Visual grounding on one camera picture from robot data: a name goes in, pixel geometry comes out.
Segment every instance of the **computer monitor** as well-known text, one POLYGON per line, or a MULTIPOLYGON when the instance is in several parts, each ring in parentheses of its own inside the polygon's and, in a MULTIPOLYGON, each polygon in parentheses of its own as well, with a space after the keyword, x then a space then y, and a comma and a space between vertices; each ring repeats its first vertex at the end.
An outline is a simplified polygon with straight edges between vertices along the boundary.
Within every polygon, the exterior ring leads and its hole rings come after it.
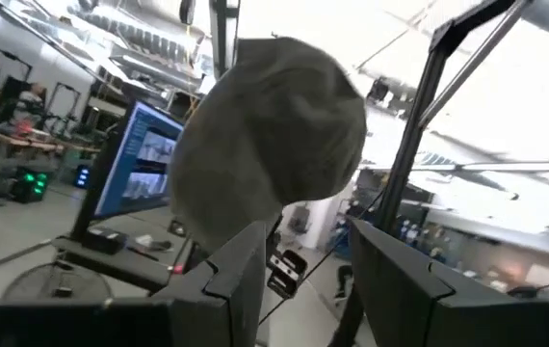
POLYGON ((135 101, 91 170, 72 235, 81 235, 93 220, 168 204, 168 164, 182 129, 163 112, 135 101))

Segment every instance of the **concrete floor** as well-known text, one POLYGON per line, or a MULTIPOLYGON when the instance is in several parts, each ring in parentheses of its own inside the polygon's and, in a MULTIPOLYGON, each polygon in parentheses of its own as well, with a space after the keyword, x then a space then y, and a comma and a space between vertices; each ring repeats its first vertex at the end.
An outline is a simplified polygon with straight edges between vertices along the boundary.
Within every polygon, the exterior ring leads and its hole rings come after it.
MULTIPOLYGON (((84 191, 68 186, 49 188, 45 202, 19 204, 7 202, 0 207, 0 258, 20 251, 38 242, 69 232, 78 212, 84 191)), ((135 217, 116 217, 107 222, 110 227, 134 229, 140 232, 165 231, 169 222, 167 209, 157 209, 134 214, 135 217)), ((0 295, 4 288, 21 272, 49 262, 54 249, 44 248, 0 267, 0 295)), ((319 253, 302 251, 312 266, 319 253)), ((338 262, 329 259, 305 285, 296 298, 285 303, 267 321, 270 325, 270 346, 325 347, 338 321, 325 298, 334 293, 338 262)), ((143 296, 144 291, 118 280, 108 279, 117 297, 143 296)), ((375 342, 368 327, 363 326, 357 342, 361 347, 373 347, 375 342)))

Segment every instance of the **gray beanie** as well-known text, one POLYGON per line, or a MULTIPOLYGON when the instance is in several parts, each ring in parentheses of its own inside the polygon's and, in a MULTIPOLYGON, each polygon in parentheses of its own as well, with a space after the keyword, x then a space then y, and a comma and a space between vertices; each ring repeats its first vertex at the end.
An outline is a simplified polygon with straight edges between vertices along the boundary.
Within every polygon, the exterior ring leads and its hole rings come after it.
POLYGON ((287 38, 240 40, 236 65, 174 150, 172 213, 211 253, 287 204, 340 192, 365 135, 364 100, 328 54, 287 38))

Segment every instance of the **blue screen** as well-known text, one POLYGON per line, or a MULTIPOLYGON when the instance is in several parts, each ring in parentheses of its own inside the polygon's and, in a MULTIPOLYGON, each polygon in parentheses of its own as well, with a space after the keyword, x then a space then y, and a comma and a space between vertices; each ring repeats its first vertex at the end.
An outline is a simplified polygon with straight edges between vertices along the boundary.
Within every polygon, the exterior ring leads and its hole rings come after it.
POLYGON ((168 164, 182 125, 136 102, 106 179, 94 218, 166 205, 168 164))

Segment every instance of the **white wall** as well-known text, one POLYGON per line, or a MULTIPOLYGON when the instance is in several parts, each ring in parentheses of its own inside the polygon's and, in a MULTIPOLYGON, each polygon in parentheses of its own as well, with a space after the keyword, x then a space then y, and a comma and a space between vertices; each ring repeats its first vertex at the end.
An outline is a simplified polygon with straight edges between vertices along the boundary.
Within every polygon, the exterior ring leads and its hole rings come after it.
MULTIPOLYGON (((22 30, 0 17, 0 49, 8 51, 33 67, 28 82, 40 82, 48 90, 48 101, 57 82, 63 82, 82 93, 78 100, 75 116, 82 117, 94 79, 69 59, 50 46, 44 44, 31 33, 22 30)), ((12 62, 0 55, 0 87, 7 76, 22 79, 23 65, 12 62)), ((59 92, 50 112, 64 116, 70 109, 71 93, 59 92)))

